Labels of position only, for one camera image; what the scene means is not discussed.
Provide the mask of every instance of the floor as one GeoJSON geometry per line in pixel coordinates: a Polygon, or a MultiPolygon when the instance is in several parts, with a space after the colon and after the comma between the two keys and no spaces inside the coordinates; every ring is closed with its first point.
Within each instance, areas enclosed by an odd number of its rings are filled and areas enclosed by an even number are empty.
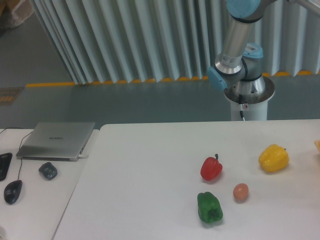
{"type": "MultiPolygon", "coordinates": [[[[271,77],[276,93],[268,120],[320,119],[320,75],[271,77]]],[[[70,82],[37,17],[0,36],[0,88],[70,82]]],[[[230,106],[207,80],[88,86],[25,87],[0,106],[0,128],[38,122],[105,124],[229,121],[230,106]]]]}

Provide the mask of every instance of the egg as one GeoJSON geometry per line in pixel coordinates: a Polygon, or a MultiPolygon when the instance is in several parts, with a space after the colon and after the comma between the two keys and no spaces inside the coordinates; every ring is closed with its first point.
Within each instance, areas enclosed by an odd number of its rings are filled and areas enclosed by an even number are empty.
{"type": "Polygon", "coordinates": [[[233,196],[237,202],[244,202],[249,195],[248,185],[245,183],[240,183],[233,189],[233,196]]]}

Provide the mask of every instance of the black mouse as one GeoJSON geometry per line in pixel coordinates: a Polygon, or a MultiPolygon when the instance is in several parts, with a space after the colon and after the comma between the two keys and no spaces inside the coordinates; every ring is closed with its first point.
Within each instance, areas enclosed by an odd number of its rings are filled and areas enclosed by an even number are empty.
{"type": "Polygon", "coordinates": [[[21,188],[22,188],[21,180],[10,182],[4,189],[4,192],[3,192],[4,200],[10,205],[14,204],[20,196],[21,188]]]}
{"type": "Polygon", "coordinates": [[[58,170],[49,161],[45,164],[42,164],[42,166],[39,168],[39,172],[42,173],[42,175],[48,180],[54,179],[58,174],[58,170]]]}

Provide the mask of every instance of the laptop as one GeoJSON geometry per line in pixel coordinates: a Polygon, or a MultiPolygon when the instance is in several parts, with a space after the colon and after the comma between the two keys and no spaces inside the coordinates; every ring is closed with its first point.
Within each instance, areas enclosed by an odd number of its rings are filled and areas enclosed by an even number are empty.
{"type": "Polygon", "coordinates": [[[17,152],[18,159],[77,161],[94,122],[39,122],[17,152]]]}

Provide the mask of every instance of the laptop logo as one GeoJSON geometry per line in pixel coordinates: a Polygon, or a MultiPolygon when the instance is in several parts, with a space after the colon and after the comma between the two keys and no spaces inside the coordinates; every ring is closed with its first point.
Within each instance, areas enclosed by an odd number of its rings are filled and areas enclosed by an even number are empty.
{"type": "Polygon", "coordinates": [[[51,140],[62,140],[64,138],[62,136],[51,136],[51,137],[49,137],[49,139],[51,139],[51,140]]]}

